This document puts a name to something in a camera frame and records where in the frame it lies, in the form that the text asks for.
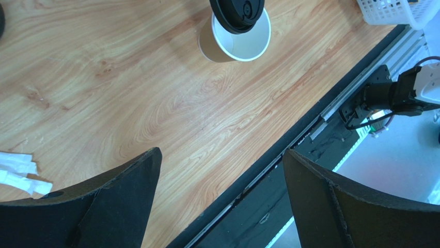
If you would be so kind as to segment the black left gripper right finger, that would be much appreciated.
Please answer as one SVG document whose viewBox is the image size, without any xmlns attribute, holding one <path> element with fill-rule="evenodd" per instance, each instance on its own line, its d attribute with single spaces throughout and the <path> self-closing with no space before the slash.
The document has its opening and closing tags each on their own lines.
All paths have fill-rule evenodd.
<svg viewBox="0 0 440 248">
<path fill-rule="evenodd" d="M 439 247 L 439 206 L 393 196 L 295 150 L 282 158 L 302 247 Z"/>
</svg>

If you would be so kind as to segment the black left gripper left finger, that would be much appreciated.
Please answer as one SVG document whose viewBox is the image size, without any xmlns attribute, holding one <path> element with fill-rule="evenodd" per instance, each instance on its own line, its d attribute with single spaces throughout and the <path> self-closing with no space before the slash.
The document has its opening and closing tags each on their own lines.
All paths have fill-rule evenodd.
<svg viewBox="0 0 440 248">
<path fill-rule="evenodd" d="M 1 247 L 141 247 L 162 153 L 132 160 L 39 199 L 1 203 Z"/>
</svg>

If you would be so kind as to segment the single paper cup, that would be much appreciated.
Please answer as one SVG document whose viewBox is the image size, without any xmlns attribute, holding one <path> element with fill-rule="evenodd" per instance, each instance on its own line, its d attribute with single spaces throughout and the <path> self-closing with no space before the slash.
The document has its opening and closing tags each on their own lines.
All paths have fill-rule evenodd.
<svg viewBox="0 0 440 248">
<path fill-rule="evenodd" d="M 215 63 L 248 62 L 259 58 L 271 39 L 271 22 L 264 9 L 255 26 L 243 34 L 232 34 L 224 29 L 215 15 L 206 21 L 198 37 L 202 55 Z"/>
</svg>

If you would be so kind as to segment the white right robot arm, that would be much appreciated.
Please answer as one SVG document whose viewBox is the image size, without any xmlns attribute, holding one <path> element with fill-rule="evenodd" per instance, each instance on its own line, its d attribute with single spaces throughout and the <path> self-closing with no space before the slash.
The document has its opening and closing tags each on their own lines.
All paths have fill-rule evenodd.
<svg viewBox="0 0 440 248">
<path fill-rule="evenodd" d="M 439 108 L 439 57 L 431 56 L 391 80 L 380 66 L 340 108 L 345 128 L 371 126 L 395 115 L 419 116 Z"/>
</svg>

